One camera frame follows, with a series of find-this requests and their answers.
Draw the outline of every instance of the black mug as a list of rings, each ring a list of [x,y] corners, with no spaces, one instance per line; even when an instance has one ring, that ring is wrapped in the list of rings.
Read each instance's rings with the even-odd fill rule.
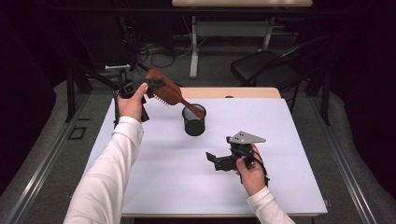
[[[204,112],[204,117],[199,118],[194,113],[192,113],[187,107],[183,108],[181,115],[184,119],[184,130],[188,135],[198,136],[201,135],[205,131],[205,116],[206,110],[203,106],[198,104],[192,104],[198,109]]]

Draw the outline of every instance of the chair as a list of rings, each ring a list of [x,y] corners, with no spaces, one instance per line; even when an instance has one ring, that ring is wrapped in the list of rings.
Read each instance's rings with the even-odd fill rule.
[[[241,86],[275,87],[279,92],[294,88],[289,99],[292,113],[300,83],[323,69],[323,63],[311,63],[323,56],[328,42],[329,37],[324,35],[294,46],[280,56],[271,50],[253,53],[232,62],[231,72]]]

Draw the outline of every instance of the black wall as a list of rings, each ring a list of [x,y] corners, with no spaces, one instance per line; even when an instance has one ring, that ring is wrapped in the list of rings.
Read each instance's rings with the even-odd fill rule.
[[[314,7],[349,12],[307,20],[299,38],[333,37],[331,89],[345,102],[356,149],[396,198],[396,7],[380,0],[316,0]]]
[[[111,0],[65,0],[61,7],[82,8],[107,8],[114,7]],[[71,45],[80,44],[85,50],[92,66],[98,70],[105,70],[106,65],[123,65],[129,63],[124,32],[117,16],[104,14],[75,14],[69,17],[60,17],[60,24],[68,28],[74,36],[75,42]]]
[[[0,8],[0,193],[40,135],[55,104],[53,87],[64,80],[61,61],[25,6]]]
[[[169,8],[172,7],[172,0],[131,0],[132,6],[136,8]],[[138,31],[142,39],[155,41],[165,47],[172,47],[173,44],[173,18],[164,15],[143,15],[134,16],[137,21]]]

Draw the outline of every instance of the brush handle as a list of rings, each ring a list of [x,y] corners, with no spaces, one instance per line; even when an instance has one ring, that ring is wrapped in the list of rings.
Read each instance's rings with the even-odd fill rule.
[[[149,120],[149,114],[143,105],[142,105],[142,116],[140,117],[140,120],[142,120],[142,122]]]
[[[185,99],[181,99],[181,103],[186,106],[194,115],[196,115],[198,118],[203,119],[205,117],[204,111],[200,110],[196,106],[190,104],[187,102]]]

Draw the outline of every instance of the person's right hand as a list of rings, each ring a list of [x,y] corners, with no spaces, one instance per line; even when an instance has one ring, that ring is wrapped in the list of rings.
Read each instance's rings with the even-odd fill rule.
[[[255,152],[257,152],[254,153],[254,157],[257,160],[260,160],[259,150],[254,144],[251,144],[251,147]],[[242,184],[244,185],[248,196],[252,196],[265,187],[264,172],[262,167],[256,161],[254,161],[248,169],[244,160],[240,158],[236,161],[236,167],[238,168],[236,173],[242,176]]]
[[[148,90],[149,86],[147,83],[143,83],[137,88],[134,95],[129,99],[122,99],[120,96],[117,97],[119,104],[120,117],[127,116],[139,121],[142,115],[142,97]]]

